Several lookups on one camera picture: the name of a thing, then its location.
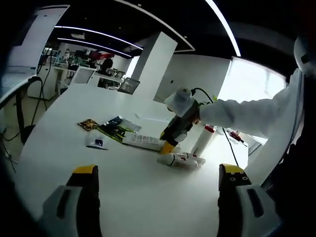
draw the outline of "red cap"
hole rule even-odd
[[[204,128],[209,132],[215,132],[215,130],[211,126],[206,125]]]

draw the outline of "white protective sleeve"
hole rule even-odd
[[[229,127],[246,134],[267,138],[275,121],[283,113],[289,98],[289,87],[273,99],[257,101],[217,100],[201,106],[200,120],[221,127]]]

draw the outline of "led light strip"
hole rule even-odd
[[[161,19],[159,19],[158,17],[156,17],[155,15],[151,14],[150,12],[142,9],[141,7],[139,6],[136,6],[134,4],[131,4],[127,1],[124,1],[124,0],[114,0],[114,1],[117,1],[117,2],[120,2],[122,4],[125,4],[125,5],[128,5],[130,7],[133,7],[143,13],[145,13],[146,15],[152,17],[153,19],[155,19],[156,21],[158,21],[159,23],[163,24],[164,26],[166,26],[169,30],[171,30],[174,34],[176,34],[180,39],[182,39],[191,49],[186,49],[186,50],[177,50],[175,51],[175,53],[177,52],[189,52],[189,51],[195,51],[196,49],[192,46],[192,44],[190,44],[182,35],[180,35],[178,32],[175,31],[175,29],[173,29],[171,26],[169,26],[167,23],[165,23],[164,21],[162,21]]]
[[[119,51],[117,51],[117,50],[115,50],[115,49],[107,48],[107,47],[104,47],[104,46],[101,46],[101,45],[98,45],[98,44],[95,44],[95,43],[84,42],[84,41],[76,40],[76,39],[65,39],[65,38],[57,38],[57,39],[58,39],[58,40],[68,40],[68,41],[79,42],[79,43],[86,43],[86,44],[94,45],[94,46],[97,46],[97,47],[106,48],[106,49],[108,49],[108,50],[112,50],[112,51],[114,51],[114,52],[117,52],[117,53],[126,55],[126,56],[128,56],[128,57],[130,57],[130,58],[132,57],[132,56],[126,54],[126,53],[122,53],[122,52],[119,52]]]
[[[214,11],[214,13],[216,14],[216,16],[218,17],[218,19],[221,21],[222,25],[225,28],[226,33],[228,34],[229,39],[231,40],[234,50],[236,52],[236,55],[238,57],[240,57],[240,51],[236,42],[236,39],[233,35],[233,32],[231,30],[231,28],[229,27],[225,17],[223,16],[222,12],[218,9],[217,5],[215,4],[215,2],[213,0],[205,0],[207,2],[207,4],[212,8],[212,10]]]
[[[128,41],[125,41],[123,39],[120,39],[120,38],[117,38],[117,37],[114,37],[114,36],[111,36],[111,35],[108,35],[108,34],[105,34],[105,33],[102,33],[102,32],[98,32],[98,31],[88,30],[88,29],[79,28],[79,27],[72,27],[72,26],[55,26],[55,28],[63,28],[63,29],[72,29],[72,30],[80,30],[80,31],[92,32],[92,33],[96,33],[96,34],[100,34],[100,35],[103,35],[103,36],[114,38],[116,40],[119,40],[119,41],[122,41],[124,43],[127,43],[127,44],[129,44],[131,46],[134,46],[134,47],[136,47],[136,48],[138,48],[140,50],[143,50],[143,48],[139,47],[138,45],[135,45],[135,44],[130,43]]]

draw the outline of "round white table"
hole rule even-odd
[[[87,132],[77,122],[102,123],[117,115],[142,126],[140,134],[154,137],[174,116],[155,101],[87,85],[70,86],[35,126],[17,167],[15,185],[33,216],[40,217],[43,202],[66,184],[76,167],[96,164],[103,236],[216,236],[218,167],[235,163],[226,138],[214,137],[203,154],[206,163],[193,172],[159,164],[159,154],[111,139],[107,151],[85,147]],[[183,151],[191,150],[202,129],[193,127],[181,143]],[[233,144],[233,148],[245,166],[247,147]]]

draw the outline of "black ceiling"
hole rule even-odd
[[[163,20],[180,35],[186,36],[187,41],[196,50],[184,53],[222,58],[231,58],[236,55],[222,24],[205,0],[128,0],[128,2],[135,5],[141,4],[144,10]],[[232,31],[243,58],[268,66],[285,76],[293,72],[295,61],[291,54],[291,42],[295,41],[297,33],[294,27],[295,18],[287,2],[282,0],[260,2],[216,0],[215,2],[229,25],[242,23],[242,27],[232,27]],[[137,43],[156,32],[163,31],[178,42],[176,50],[191,49],[181,38],[152,17],[120,2],[107,0],[93,1],[91,4],[86,4],[87,2],[79,4],[79,1],[60,1],[59,3],[68,3],[71,7],[58,25],[95,30],[131,43]],[[247,31],[247,26],[257,27],[256,31],[252,32],[249,29]],[[254,39],[256,35],[260,35],[258,31],[261,30],[268,30],[269,34],[261,33],[263,35],[261,38],[267,38],[267,40]],[[49,40],[55,41],[58,37],[74,39],[71,33],[80,33],[80,31],[55,29]],[[280,48],[276,46],[274,43],[276,34],[286,39],[290,45],[288,52],[284,52],[282,42],[279,43]],[[141,53],[141,50],[135,50],[134,47],[126,49],[129,46],[126,43],[95,33],[86,32],[84,41],[121,52],[131,50],[128,54],[132,56]]]

